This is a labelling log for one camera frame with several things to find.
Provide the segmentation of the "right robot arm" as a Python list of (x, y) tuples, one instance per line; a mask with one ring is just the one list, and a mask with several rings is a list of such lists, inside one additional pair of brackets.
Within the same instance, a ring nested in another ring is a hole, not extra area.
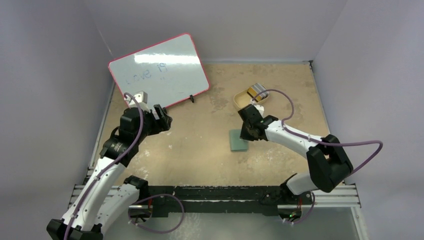
[(280, 196), (288, 204), (310, 191), (331, 192), (354, 170), (334, 135), (306, 134), (275, 116), (262, 116), (257, 106), (252, 104), (240, 109), (238, 114), (242, 120), (241, 139), (280, 144), (306, 159), (308, 171), (295, 173), (280, 185)]

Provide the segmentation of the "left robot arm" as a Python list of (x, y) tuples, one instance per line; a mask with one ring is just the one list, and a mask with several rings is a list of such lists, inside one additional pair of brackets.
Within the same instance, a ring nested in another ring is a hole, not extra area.
[(60, 219), (52, 219), (47, 233), (53, 240), (102, 240), (112, 223), (132, 203), (149, 199), (148, 182), (128, 177), (121, 188), (107, 199), (113, 184), (138, 153), (147, 137), (168, 131), (172, 118), (159, 104), (153, 109), (131, 107), (124, 110), (119, 126), (103, 144), (94, 171), (83, 190)]

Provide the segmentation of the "teal leather card holder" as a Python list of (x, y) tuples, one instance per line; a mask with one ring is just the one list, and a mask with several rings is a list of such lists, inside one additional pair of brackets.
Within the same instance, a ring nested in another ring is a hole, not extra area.
[(241, 129), (229, 131), (229, 146), (231, 152), (246, 152), (249, 149), (248, 142), (240, 137)]

